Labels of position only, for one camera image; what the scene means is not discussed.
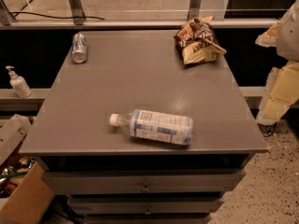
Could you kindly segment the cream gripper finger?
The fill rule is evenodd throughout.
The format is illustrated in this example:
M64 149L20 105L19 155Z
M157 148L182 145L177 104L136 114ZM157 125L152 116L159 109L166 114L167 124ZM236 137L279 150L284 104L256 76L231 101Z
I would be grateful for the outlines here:
M255 44L266 48L275 47L277 45L278 26L278 22L273 24L267 31L256 38Z
M278 122L299 100L299 62L288 61L282 68L273 67L265 85L256 120L262 125Z

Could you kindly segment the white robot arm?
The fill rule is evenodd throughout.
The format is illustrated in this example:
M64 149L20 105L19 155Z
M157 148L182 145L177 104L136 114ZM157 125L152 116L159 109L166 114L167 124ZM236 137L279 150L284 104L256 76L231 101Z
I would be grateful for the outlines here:
M287 60L282 68L274 67L269 73L256 117L259 124L273 125L299 100L299 0L255 43L275 47L277 55Z

